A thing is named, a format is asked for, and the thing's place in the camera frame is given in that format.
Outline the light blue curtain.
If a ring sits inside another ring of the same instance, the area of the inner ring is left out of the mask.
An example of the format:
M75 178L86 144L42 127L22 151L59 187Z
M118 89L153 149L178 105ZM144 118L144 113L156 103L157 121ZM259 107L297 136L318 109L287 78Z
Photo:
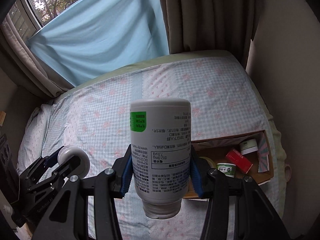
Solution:
M38 31L29 48L73 86L169 53L160 0L80 0Z

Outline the window frame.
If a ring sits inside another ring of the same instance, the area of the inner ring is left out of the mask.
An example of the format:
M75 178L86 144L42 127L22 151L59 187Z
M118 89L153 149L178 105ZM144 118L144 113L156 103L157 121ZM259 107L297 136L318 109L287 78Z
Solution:
M31 0L16 0L8 15L24 42L43 27Z

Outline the white jar grey lid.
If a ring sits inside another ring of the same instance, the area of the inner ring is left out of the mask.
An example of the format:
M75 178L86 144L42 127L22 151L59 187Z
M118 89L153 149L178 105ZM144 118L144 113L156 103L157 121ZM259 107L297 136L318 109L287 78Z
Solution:
M57 155L57 162L60 166L68 162L69 171L67 171L67 178L76 175L80 179L83 179L89 173L89 157L84 150L77 146L63 146Z

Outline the beige curtain left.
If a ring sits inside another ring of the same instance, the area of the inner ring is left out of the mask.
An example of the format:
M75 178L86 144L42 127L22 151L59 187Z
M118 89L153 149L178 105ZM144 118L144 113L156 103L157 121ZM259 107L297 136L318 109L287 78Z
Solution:
M5 74L36 96L55 98L74 87L30 51L9 15L1 23L1 59Z

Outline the red small box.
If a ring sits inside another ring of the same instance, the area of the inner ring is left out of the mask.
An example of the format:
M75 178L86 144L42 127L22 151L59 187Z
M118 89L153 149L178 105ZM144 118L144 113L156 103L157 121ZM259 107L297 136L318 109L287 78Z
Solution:
M239 151L232 149L226 154L226 159L236 165L240 171L247 174L253 164L244 157Z

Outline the checkered floral bed sheet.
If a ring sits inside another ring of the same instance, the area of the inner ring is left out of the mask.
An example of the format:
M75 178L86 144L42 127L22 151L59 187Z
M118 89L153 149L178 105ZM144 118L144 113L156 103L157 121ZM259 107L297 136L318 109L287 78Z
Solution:
M130 143L130 104L141 98L182 98L191 103L193 140L265 130L274 176L263 191L284 212L286 182L280 133L245 69L228 56L155 59L119 69L62 94L32 113L20 145L17 172L61 146L82 148L89 176L111 167Z

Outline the yellow tape roll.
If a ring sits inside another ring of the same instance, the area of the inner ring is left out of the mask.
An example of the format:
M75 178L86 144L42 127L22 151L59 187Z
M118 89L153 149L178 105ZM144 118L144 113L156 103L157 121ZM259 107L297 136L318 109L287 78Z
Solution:
M201 168L216 168L216 163L214 163L212 159L208 157L199 157L199 162Z

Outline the green label white jar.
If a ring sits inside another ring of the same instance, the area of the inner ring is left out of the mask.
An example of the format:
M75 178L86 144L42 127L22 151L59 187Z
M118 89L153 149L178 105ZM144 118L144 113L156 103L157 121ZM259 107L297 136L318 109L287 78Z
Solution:
M234 178L235 177L235 171L236 171L236 165L232 163L217 163L216 168L224 173L227 177Z

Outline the white pill bottle green label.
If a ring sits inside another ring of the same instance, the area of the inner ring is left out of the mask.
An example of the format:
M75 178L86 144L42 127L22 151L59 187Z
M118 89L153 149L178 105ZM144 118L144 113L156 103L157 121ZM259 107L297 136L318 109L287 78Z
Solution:
M130 106L135 189L145 215L177 215L188 190L191 105L179 98L140 99Z

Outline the cardboard box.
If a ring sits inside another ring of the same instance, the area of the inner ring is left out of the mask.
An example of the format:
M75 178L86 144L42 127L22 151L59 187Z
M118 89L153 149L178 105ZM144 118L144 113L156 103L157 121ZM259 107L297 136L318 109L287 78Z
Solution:
M208 157L216 164L231 163L226 159L226 154L232 149L240 152L240 143L248 139L257 140L258 151L243 155L253 166L247 174L242 173L236 166L235 178L249 175L255 179L258 185L263 185L274 177L272 153L266 130L192 141L191 144L199 157Z

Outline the pale green cream jar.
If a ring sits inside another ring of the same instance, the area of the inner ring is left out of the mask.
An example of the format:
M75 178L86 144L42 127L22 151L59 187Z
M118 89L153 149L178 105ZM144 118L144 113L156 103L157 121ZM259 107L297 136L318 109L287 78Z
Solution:
M240 153L246 155L258 151L258 144L256 139L248 139L240 143Z

